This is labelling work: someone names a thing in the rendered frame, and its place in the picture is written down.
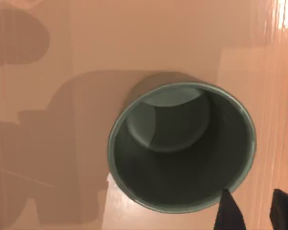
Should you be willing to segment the green cup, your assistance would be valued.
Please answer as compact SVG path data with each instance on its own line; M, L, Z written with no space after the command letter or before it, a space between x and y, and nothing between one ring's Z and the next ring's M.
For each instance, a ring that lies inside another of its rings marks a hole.
M250 171L256 131L246 108L204 82L133 89L108 138L109 171L122 192L157 212L196 212L235 191Z

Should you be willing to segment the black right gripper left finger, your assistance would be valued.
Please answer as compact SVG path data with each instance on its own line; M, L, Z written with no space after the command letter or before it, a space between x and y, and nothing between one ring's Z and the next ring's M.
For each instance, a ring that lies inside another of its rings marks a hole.
M223 189L213 230L246 230L243 215L228 189Z

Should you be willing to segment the salmon-coloured shallow box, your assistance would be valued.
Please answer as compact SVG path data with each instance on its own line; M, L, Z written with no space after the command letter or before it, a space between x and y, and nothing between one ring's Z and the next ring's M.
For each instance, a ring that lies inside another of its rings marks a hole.
M213 230L217 205L165 214L108 171L132 88L181 72L234 95L257 153L234 192L247 230L288 193L288 0L0 0L0 230Z

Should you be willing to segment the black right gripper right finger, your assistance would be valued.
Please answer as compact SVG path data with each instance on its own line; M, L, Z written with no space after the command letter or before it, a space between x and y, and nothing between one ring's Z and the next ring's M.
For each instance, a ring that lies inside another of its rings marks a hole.
M273 191L270 208L273 230L288 230L288 194L280 189Z

